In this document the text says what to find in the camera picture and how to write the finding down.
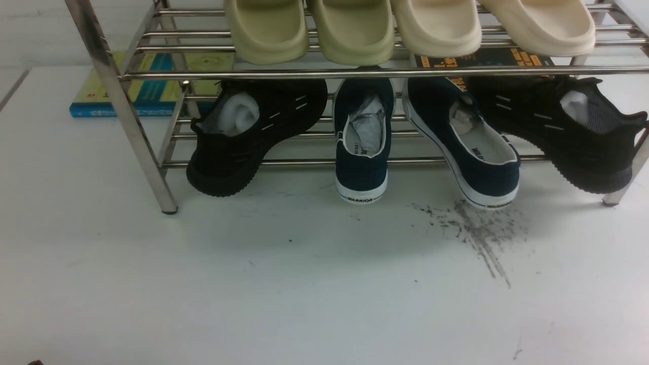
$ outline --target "book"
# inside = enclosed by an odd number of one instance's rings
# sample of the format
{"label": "book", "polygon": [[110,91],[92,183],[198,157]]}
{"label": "book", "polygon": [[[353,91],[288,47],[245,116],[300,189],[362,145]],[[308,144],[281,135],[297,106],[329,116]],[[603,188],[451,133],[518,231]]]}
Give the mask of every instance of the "book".
{"label": "book", "polygon": [[[121,65],[126,52],[115,52],[113,57]],[[234,53],[187,53],[188,68],[192,71],[228,71],[234,65]],[[138,71],[171,71],[173,61],[169,53],[147,53],[144,55]],[[219,95],[221,86],[217,80],[194,81],[194,92],[197,95]],[[129,96],[139,116],[170,116],[180,96],[178,81],[133,81]],[[198,102],[200,110],[208,110],[213,102]],[[115,117],[116,113],[110,103],[96,70],[92,70],[70,105],[73,118]]]}
{"label": "book", "polygon": [[[518,47],[480,48],[472,55],[452,58],[434,58],[411,54],[412,66],[418,68],[464,68],[475,66],[554,66],[548,56],[540,56],[523,51]],[[458,88],[467,91],[464,77],[449,77]]]}

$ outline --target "shoe opening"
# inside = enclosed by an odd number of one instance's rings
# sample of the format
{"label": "shoe opening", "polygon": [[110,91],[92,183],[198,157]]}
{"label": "shoe opening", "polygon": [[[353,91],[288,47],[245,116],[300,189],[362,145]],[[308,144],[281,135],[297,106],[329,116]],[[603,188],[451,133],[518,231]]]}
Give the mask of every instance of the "shoe opening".
{"label": "shoe opening", "polygon": [[372,158],[383,151],[386,112],[376,94],[368,94],[360,108],[349,114],[344,131],[345,148],[354,155]]}

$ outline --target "slide sandal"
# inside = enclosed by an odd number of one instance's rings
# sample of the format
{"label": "slide sandal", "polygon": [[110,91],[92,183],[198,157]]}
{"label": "slide sandal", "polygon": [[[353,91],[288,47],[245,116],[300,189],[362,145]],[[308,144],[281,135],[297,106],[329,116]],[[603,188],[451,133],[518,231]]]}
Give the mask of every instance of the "slide sandal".
{"label": "slide sandal", "polygon": [[555,57],[586,55],[595,24],[580,0],[480,0],[526,51]]}
{"label": "slide sandal", "polygon": [[278,64],[308,51],[302,0],[225,0],[224,8],[232,43],[243,60]]}
{"label": "slide sandal", "polygon": [[307,0],[323,55],[332,62],[373,66],[392,57],[395,30],[389,0]]}
{"label": "slide sandal", "polygon": [[460,57],[480,48],[475,0],[392,0],[404,45],[429,57]]}

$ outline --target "floor stain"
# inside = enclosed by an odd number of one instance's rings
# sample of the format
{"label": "floor stain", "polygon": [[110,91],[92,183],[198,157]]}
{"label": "floor stain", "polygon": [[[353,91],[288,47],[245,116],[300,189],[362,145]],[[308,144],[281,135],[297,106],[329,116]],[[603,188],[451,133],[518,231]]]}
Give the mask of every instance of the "floor stain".
{"label": "floor stain", "polygon": [[464,200],[453,209],[434,208],[412,203],[410,207],[425,213],[430,226],[439,227],[447,240],[468,244],[478,254],[494,278],[502,278],[511,289],[509,277],[498,259],[498,253],[513,251],[517,243],[527,242],[529,221],[515,207],[504,210],[477,210]]}

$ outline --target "cream slide sandal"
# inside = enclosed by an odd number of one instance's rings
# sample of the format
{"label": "cream slide sandal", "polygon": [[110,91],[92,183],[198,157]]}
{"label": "cream slide sandal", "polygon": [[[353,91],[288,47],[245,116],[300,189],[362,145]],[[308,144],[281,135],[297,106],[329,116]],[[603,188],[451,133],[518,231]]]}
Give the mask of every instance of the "cream slide sandal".
{"label": "cream slide sandal", "polygon": [[480,0],[526,51],[555,57],[586,55],[595,24],[580,0]]}
{"label": "cream slide sandal", "polygon": [[309,49],[302,0],[225,0],[237,54],[251,64],[300,58]]}
{"label": "cream slide sandal", "polygon": [[373,66],[395,46],[389,0],[306,0],[323,55],[332,62]]}
{"label": "cream slide sandal", "polygon": [[392,0],[404,45],[429,57],[460,57],[480,48],[475,0]]}

